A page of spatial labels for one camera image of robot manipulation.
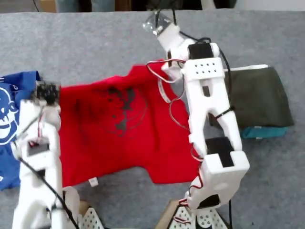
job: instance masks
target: red t-shirt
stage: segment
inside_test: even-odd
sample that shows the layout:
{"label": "red t-shirt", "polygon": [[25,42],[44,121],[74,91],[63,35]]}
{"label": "red t-shirt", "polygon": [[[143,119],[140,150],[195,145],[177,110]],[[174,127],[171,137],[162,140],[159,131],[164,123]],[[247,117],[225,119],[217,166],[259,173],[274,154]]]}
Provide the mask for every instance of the red t-shirt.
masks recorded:
{"label": "red t-shirt", "polygon": [[[152,68],[166,77],[161,64]],[[158,184],[196,177],[189,131],[170,118],[157,82],[145,65],[138,65],[125,77],[61,89],[63,186],[131,167],[145,168]],[[169,84],[163,86],[170,99],[176,97]],[[173,103],[172,113],[187,126],[182,101]]]}

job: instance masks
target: clothing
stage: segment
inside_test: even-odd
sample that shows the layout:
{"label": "clothing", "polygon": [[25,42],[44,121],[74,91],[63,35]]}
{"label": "clothing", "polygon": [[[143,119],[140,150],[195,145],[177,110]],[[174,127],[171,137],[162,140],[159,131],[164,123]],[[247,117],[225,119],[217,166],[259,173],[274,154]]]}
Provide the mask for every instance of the clothing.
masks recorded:
{"label": "clothing", "polygon": [[[287,131],[286,127],[294,124],[287,95],[273,67],[253,65],[237,68],[231,71],[231,75],[230,103],[234,107],[242,137],[282,136]],[[225,84],[228,88],[227,72]],[[209,120],[211,125],[219,126],[211,115]],[[258,130],[255,129],[256,126],[264,128]]]}
{"label": "clothing", "polygon": [[[166,77],[161,65],[152,68]],[[130,167],[145,168],[159,184],[196,177],[198,162],[191,156],[189,131],[170,118],[157,82],[145,65],[137,65],[125,77],[61,89],[64,186]],[[169,84],[163,87],[170,99],[176,97]],[[182,101],[173,103],[172,113],[188,124]]]}
{"label": "clothing", "polygon": [[21,99],[29,99],[40,80],[37,71],[21,72],[0,78],[0,190],[20,185],[19,162],[12,155]]}
{"label": "clothing", "polygon": [[246,127],[241,132],[242,138],[270,138],[282,137],[286,134],[288,127]]}
{"label": "clothing", "polygon": [[[55,2],[58,13],[80,12],[79,0],[56,0]],[[92,12],[115,11],[115,0],[91,0],[91,4]]]}

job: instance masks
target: green cloth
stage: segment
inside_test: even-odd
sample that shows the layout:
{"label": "green cloth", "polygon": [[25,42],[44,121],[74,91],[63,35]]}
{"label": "green cloth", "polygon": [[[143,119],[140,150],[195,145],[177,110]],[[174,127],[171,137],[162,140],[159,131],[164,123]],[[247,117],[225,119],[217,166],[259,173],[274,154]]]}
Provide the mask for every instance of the green cloth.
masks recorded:
{"label": "green cloth", "polygon": [[[294,124],[287,95],[273,67],[231,71],[230,103],[240,129],[248,126],[285,127]],[[228,89],[228,76],[225,84]],[[216,124],[211,118],[210,124]]]}

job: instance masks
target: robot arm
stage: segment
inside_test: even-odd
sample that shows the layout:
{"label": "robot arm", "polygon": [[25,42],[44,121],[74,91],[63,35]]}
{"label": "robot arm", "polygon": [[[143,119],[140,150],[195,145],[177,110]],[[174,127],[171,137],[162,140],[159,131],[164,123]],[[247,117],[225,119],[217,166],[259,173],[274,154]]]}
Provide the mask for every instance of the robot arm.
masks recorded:
{"label": "robot arm", "polygon": [[[144,28],[157,36],[168,59],[185,61],[182,69],[178,63],[168,62],[162,70],[172,79],[184,77],[190,111],[189,141],[202,158],[199,175],[185,193],[183,203],[191,210],[217,208],[233,197],[250,167],[242,151],[235,113],[230,109],[220,50],[216,43],[183,39],[179,26],[161,14],[156,25],[155,17],[153,13]],[[204,94],[203,87],[208,87],[209,95]],[[203,127],[208,113],[217,118],[225,138],[205,139]]]}
{"label": "robot arm", "polygon": [[[77,228],[79,195],[72,187],[62,188],[58,96],[59,87],[37,82],[34,98],[20,103],[20,125],[16,141],[11,143],[14,157],[22,161],[13,229]],[[43,177],[58,196],[34,172]],[[59,198],[66,200],[74,222],[68,219]]]}

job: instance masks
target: gray felt surface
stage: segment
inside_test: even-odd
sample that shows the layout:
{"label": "gray felt surface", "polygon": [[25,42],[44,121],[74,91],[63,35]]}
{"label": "gray felt surface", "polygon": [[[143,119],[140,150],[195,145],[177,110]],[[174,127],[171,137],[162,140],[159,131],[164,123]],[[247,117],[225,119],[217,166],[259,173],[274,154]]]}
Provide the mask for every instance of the gray felt surface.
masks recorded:
{"label": "gray felt surface", "polygon": [[[142,29],[147,16],[146,12],[0,15],[0,74],[38,69],[45,79],[63,85],[125,75],[135,63],[164,56],[157,40]],[[305,13],[181,11],[177,19],[186,33],[210,36],[232,67],[266,63],[279,72],[296,125],[282,138],[244,141],[251,168],[233,198],[234,225],[304,228]],[[107,227],[153,228],[168,201],[181,198],[188,187],[154,185],[142,168],[101,177],[99,183],[95,188],[88,183],[77,188]],[[17,199],[18,188],[0,192],[1,229],[11,227]],[[227,206],[220,212],[227,218]]]}

